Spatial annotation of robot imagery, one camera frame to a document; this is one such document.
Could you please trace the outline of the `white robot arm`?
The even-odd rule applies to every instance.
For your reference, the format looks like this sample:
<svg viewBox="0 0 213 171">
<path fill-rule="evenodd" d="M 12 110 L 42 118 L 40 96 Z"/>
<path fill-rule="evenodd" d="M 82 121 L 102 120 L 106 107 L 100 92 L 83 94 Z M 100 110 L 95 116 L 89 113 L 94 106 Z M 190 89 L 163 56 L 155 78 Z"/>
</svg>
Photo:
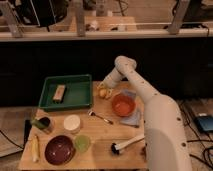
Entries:
<svg viewBox="0 0 213 171">
<path fill-rule="evenodd" d="M 144 135 L 149 171 L 192 171 L 181 111 L 168 95 L 160 93 L 135 69 L 137 63 L 126 56 L 118 56 L 115 67 L 99 84 L 115 88 L 127 78 L 144 102 Z"/>
</svg>

